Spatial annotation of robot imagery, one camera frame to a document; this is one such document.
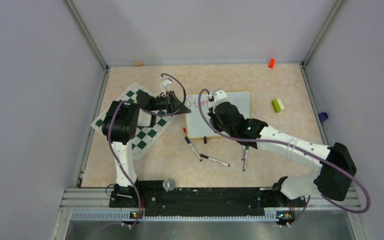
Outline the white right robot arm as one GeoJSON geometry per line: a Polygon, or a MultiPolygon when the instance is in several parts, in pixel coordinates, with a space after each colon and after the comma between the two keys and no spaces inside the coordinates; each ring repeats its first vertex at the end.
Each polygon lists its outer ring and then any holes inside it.
{"type": "Polygon", "coordinates": [[[264,121],[245,118],[228,101],[210,107],[208,116],[214,129],[235,138],[239,144],[277,153],[311,170],[300,176],[283,176],[273,185],[277,205],[287,206],[305,195],[323,195],[334,201],[345,199],[352,183],[349,176],[355,176],[357,168],[344,144],[336,142],[329,146],[293,137],[264,121]]]}

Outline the yellow framed whiteboard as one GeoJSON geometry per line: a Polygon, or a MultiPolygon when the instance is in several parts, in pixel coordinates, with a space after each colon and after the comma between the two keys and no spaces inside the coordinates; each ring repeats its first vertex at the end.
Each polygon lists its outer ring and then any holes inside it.
{"type": "MultiPolygon", "coordinates": [[[[239,113],[245,118],[249,118],[251,113],[251,92],[249,90],[230,90],[226,94],[228,101],[238,108],[239,113]]],[[[209,120],[209,108],[214,103],[208,100],[206,93],[202,94],[200,101],[198,97],[197,93],[186,95],[185,106],[191,110],[190,113],[185,115],[187,136],[189,139],[217,137],[218,135],[208,127],[199,112],[199,107],[201,107],[204,116],[209,120]]]]}

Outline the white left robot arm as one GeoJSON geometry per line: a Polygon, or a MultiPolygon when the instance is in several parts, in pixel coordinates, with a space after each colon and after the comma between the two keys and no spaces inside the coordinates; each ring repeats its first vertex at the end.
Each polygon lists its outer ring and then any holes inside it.
{"type": "Polygon", "coordinates": [[[116,180],[114,196],[129,207],[140,202],[138,180],[134,170],[134,155],[139,154],[167,126],[175,115],[190,113],[185,99],[178,99],[174,91],[158,96],[139,90],[135,101],[115,100],[107,111],[101,131],[106,136],[114,155],[116,180]]]}

